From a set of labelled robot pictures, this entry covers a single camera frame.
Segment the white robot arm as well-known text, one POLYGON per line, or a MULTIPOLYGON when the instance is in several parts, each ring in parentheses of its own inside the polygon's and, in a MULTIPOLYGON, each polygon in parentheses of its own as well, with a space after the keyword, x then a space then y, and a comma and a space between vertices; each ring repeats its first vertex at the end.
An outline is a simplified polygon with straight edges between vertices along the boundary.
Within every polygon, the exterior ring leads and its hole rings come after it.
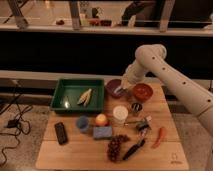
POLYGON ((166 55, 167 50, 162 44, 139 46, 135 60, 122 76, 121 87, 128 89, 152 72, 213 137, 213 93, 167 64, 166 55))

